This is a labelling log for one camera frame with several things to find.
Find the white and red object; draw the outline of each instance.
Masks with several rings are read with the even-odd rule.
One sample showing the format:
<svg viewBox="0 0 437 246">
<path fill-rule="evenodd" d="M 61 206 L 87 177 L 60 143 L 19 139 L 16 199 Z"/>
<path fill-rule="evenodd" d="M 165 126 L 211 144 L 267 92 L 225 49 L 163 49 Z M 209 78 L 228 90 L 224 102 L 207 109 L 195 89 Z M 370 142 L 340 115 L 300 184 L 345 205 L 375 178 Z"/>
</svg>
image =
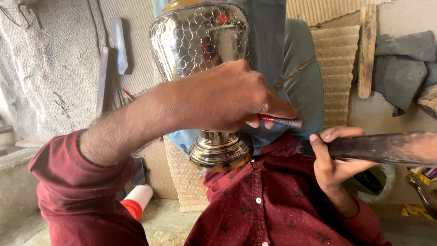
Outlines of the white and red object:
<svg viewBox="0 0 437 246">
<path fill-rule="evenodd" d="M 139 220 L 152 195 L 153 189 L 150 185 L 138 185 L 120 203 L 136 220 Z"/>
</svg>

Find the knee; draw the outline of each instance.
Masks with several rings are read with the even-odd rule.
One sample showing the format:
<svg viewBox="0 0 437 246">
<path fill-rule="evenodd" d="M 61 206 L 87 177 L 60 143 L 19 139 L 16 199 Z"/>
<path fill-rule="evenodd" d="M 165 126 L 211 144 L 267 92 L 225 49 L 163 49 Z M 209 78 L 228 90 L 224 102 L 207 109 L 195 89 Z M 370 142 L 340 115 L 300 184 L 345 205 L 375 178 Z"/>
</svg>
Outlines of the knee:
<svg viewBox="0 0 437 246">
<path fill-rule="evenodd" d="M 293 34 L 310 33 L 309 26 L 301 19 L 285 19 L 285 32 Z"/>
</svg>

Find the blue jeans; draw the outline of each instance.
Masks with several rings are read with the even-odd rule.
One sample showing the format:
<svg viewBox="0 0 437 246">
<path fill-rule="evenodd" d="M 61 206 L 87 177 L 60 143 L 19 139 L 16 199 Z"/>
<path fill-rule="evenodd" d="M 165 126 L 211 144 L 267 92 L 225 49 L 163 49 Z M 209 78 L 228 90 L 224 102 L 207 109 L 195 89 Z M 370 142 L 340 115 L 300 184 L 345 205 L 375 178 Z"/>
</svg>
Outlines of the blue jeans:
<svg viewBox="0 0 437 246">
<path fill-rule="evenodd" d="M 273 87 L 291 75 L 314 56 L 314 46 L 308 25 L 298 19 L 285 19 L 286 0 L 229 0 L 242 7 L 251 30 L 250 68 L 264 75 Z M 167 0 L 153 0 L 154 14 L 161 13 Z M 320 132 L 323 123 L 323 84 L 317 62 L 312 63 L 277 91 L 279 97 L 290 101 L 305 120 L 302 130 L 288 131 L 298 140 L 308 139 Z M 244 125 L 241 132 L 252 139 L 254 155 L 287 130 L 275 125 L 267 129 Z M 190 146 L 199 137 L 199 130 L 179 130 L 167 135 L 187 156 Z"/>
</svg>

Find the person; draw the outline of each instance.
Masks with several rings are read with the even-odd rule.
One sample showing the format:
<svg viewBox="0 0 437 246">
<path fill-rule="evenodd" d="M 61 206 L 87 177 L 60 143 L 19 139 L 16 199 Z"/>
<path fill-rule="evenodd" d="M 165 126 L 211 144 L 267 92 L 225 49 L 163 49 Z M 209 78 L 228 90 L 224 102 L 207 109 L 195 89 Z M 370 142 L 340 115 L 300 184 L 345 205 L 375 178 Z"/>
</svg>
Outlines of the person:
<svg viewBox="0 0 437 246">
<path fill-rule="evenodd" d="M 141 223 L 115 198 L 133 175 L 130 154 L 180 129 L 258 127 L 256 113 L 298 116 L 260 73 L 238 60 L 159 84 L 89 129 L 54 137 L 29 163 L 40 180 L 38 204 L 52 245 L 147 245 Z M 286 132 L 252 162 L 206 173 L 211 204 L 185 244 L 390 245 L 370 207 L 341 186 L 376 163 L 333 161 L 324 144 L 362 134 L 360 128 L 312 134 L 314 161 L 295 153 L 297 141 Z"/>
</svg>

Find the red chisel handle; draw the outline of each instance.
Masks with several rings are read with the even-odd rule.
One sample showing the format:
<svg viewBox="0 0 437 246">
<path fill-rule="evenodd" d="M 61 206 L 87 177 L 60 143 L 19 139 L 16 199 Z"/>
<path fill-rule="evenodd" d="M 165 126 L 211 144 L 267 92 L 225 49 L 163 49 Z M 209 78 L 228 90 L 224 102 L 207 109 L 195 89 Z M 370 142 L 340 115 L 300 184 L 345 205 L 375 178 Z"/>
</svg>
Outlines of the red chisel handle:
<svg viewBox="0 0 437 246">
<path fill-rule="evenodd" d="M 280 124 L 293 129 L 302 129 L 304 120 L 303 119 L 286 119 L 286 118 L 276 118 L 266 114 L 257 114 L 258 118 L 263 121 L 273 122 L 275 124 Z"/>
</svg>

